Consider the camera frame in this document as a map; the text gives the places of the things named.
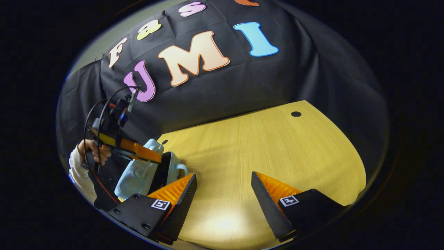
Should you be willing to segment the light blue suitcase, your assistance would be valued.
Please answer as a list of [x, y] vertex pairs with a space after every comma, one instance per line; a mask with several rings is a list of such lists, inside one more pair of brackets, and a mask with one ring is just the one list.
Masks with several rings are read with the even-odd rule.
[[132, 160], [122, 173], [114, 189], [114, 194], [123, 200], [134, 194], [149, 195], [187, 176], [189, 171], [171, 151], [164, 152], [164, 146], [155, 139], [144, 144], [162, 156], [160, 164], [151, 161]]

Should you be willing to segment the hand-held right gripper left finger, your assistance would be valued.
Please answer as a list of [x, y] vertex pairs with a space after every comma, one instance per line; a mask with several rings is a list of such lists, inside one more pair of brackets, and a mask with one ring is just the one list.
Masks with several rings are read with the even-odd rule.
[[189, 174], [149, 195], [133, 194], [107, 214], [147, 239], [172, 245], [197, 188], [197, 176]]

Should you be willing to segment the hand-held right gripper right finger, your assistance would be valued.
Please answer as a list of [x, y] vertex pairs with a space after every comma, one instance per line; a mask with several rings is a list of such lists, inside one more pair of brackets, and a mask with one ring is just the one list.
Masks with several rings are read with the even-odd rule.
[[280, 242], [311, 234], [347, 209], [316, 189], [300, 191], [260, 172], [252, 172], [251, 187]]

